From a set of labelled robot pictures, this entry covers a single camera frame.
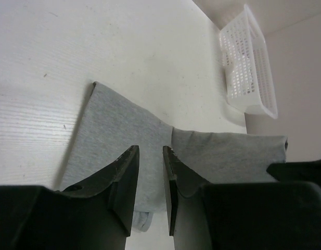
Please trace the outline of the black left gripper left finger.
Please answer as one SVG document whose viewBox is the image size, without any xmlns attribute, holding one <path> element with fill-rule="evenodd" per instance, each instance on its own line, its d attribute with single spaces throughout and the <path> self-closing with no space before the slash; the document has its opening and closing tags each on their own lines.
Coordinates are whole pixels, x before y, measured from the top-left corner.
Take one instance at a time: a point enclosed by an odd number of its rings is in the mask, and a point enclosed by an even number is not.
<svg viewBox="0 0 321 250">
<path fill-rule="evenodd" d="M 131 234 L 139 148 L 63 191 L 0 185 L 0 249 L 124 249 Z"/>
</svg>

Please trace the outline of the grey tank top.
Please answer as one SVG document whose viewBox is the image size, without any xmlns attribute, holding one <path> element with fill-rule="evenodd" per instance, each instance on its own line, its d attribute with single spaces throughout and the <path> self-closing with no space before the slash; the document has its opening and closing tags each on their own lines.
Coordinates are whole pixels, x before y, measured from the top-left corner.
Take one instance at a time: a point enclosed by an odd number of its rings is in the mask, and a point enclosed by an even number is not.
<svg viewBox="0 0 321 250">
<path fill-rule="evenodd" d="M 145 232 L 166 209 L 164 146 L 211 183 L 272 182 L 273 163 L 286 162 L 286 136 L 186 131 L 166 124 L 111 88 L 95 82 L 83 110 L 62 177 L 64 190 L 139 147 L 139 176 L 132 226 Z"/>
</svg>

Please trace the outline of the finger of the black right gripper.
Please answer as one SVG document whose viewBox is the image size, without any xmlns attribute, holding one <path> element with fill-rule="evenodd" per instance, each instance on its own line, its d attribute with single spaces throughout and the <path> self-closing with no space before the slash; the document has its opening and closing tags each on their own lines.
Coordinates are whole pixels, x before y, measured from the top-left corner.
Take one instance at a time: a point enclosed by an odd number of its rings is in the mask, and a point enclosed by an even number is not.
<svg viewBox="0 0 321 250">
<path fill-rule="evenodd" d="M 271 164 L 266 172 L 278 181 L 321 182 L 321 159 Z"/>
</svg>

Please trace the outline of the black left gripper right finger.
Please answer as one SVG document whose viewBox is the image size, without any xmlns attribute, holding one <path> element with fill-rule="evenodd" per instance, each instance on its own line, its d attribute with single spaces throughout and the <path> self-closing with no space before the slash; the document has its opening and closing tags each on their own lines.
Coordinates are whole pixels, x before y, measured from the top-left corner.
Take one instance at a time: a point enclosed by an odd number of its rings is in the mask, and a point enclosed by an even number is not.
<svg viewBox="0 0 321 250">
<path fill-rule="evenodd" d="M 212 184 L 163 148 L 176 249 L 321 249 L 321 182 Z"/>
</svg>

